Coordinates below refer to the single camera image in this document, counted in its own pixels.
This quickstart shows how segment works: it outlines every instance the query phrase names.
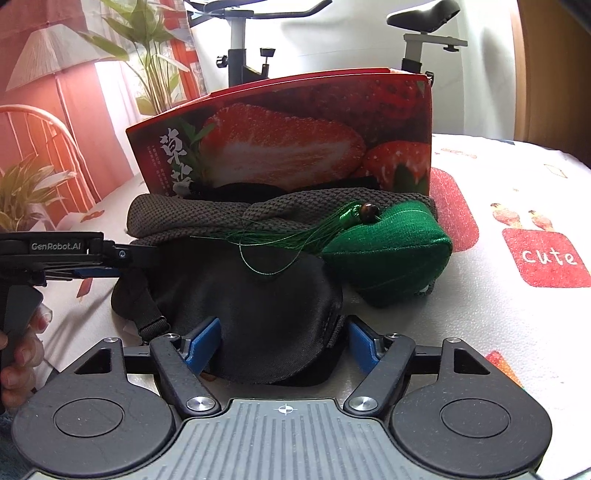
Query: potted plant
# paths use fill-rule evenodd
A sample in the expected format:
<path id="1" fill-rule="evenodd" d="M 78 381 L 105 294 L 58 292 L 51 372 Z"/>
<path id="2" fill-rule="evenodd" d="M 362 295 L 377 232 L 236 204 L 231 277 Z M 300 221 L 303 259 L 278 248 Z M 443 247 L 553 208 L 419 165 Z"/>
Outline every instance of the potted plant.
<path id="1" fill-rule="evenodd" d="M 136 103 L 142 115 L 170 110 L 177 101 L 175 90 L 180 83 L 179 70 L 190 71 L 186 65 L 167 55 L 166 43 L 176 37 L 164 26 L 163 10 L 174 9 L 147 0 L 136 0 L 134 6 L 122 0 L 98 1 L 116 13 L 117 18 L 103 17 L 103 20 L 133 45 L 131 53 L 136 56 L 132 59 L 127 50 L 99 34 L 78 33 L 89 43 L 113 55 L 107 60 L 125 62 L 139 78 L 143 91 Z"/>
<path id="2" fill-rule="evenodd" d="M 37 155 L 0 172 L 0 231 L 26 232 L 48 220 L 45 207 L 62 198 L 57 188 L 75 176 L 73 171 L 56 173 Z"/>

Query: white tablecloth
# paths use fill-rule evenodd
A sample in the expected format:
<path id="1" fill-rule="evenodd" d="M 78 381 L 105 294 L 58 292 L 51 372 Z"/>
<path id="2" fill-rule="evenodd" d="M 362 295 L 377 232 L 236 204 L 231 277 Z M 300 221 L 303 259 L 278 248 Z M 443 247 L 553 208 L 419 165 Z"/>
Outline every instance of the white tablecloth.
<path id="1" fill-rule="evenodd" d="M 553 422 L 553 440 L 538 473 L 545 480 L 578 473 L 591 466 L 591 275 L 585 266 L 591 266 L 591 171 L 561 152 L 448 135 L 433 137 L 433 168 L 431 194 L 456 251 L 432 295 L 375 310 L 348 292 L 345 310 L 381 333 L 404 333 L 423 345 L 461 337 L 511 373 L 509 366 Z M 127 208 L 145 192 L 141 178 L 132 179 L 94 208 L 104 210 L 102 215 L 73 229 L 132 240 L 125 233 Z M 111 311 L 114 284 L 94 279 L 81 297 L 80 281 L 43 289 L 54 310 L 43 334 L 49 364 L 62 370 L 107 336 L 119 336 L 126 345 L 139 342 L 133 327 Z M 360 380 L 346 356 L 327 384 L 287 394 L 343 401 Z M 236 388 L 221 380 L 210 388 L 220 399 L 238 392 L 285 394 L 277 387 Z"/>

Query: lamp shade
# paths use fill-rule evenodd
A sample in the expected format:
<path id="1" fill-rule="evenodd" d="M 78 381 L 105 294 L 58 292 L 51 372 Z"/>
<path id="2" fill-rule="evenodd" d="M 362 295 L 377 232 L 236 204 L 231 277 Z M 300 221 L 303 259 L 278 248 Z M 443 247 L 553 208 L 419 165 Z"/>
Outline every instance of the lamp shade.
<path id="1" fill-rule="evenodd" d="M 71 28 L 56 24 L 34 31 L 22 49 L 6 88 L 13 90 L 33 80 L 87 61 L 111 57 Z"/>

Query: wooden chair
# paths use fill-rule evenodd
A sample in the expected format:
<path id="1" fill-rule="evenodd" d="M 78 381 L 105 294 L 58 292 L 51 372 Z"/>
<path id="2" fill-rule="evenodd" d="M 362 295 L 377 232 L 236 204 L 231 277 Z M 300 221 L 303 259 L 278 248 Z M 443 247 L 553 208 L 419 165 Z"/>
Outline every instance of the wooden chair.
<path id="1" fill-rule="evenodd" d="M 84 156 L 65 124 L 49 112 L 28 105 L 0 105 L 0 131 L 7 126 L 6 119 L 8 133 L 12 132 L 20 155 L 11 164 L 22 161 L 28 155 L 38 154 L 48 158 L 56 172 L 76 172 L 74 178 L 58 187 L 62 199 L 47 207 L 53 227 L 68 213 L 90 210 L 96 203 L 96 187 Z M 1 143 L 11 141 L 4 135 L 0 138 Z"/>

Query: crosshair marking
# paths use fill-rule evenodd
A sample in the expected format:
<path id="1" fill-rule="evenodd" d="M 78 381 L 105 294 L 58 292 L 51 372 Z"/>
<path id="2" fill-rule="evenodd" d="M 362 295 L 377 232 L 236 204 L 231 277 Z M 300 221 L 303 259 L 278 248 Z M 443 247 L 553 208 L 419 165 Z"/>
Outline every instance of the crosshair marking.
<path id="1" fill-rule="evenodd" d="M 282 405 L 281 407 L 276 408 L 275 410 L 278 410 L 279 413 L 283 413 L 283 415 L 287 415 L 288 413 L 291 413 L 294 410 L 297 410 L 297 408 L 293 408 L 286 403 L 285 405 Z"/>

